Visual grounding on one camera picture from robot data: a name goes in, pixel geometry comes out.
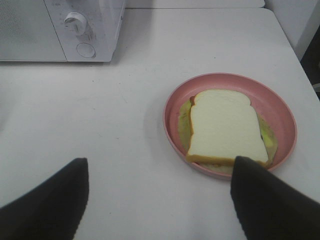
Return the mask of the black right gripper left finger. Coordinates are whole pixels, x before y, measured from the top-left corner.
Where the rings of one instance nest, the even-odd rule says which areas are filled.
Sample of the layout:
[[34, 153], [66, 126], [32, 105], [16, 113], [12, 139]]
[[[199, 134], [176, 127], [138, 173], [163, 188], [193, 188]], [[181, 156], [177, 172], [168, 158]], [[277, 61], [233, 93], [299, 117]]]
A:
[[89, 167], [76, 158], [0, 209], [2, 240], [72, 240], [89, 198]]

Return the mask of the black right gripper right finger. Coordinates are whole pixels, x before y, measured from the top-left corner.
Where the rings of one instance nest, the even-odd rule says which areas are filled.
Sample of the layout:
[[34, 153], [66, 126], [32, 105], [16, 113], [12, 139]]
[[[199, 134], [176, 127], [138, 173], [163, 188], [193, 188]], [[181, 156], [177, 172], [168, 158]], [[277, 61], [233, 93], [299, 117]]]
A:
[[235, 158], [230, 194], [248, 240], [318, 240], [320, 204], [248, 157]]

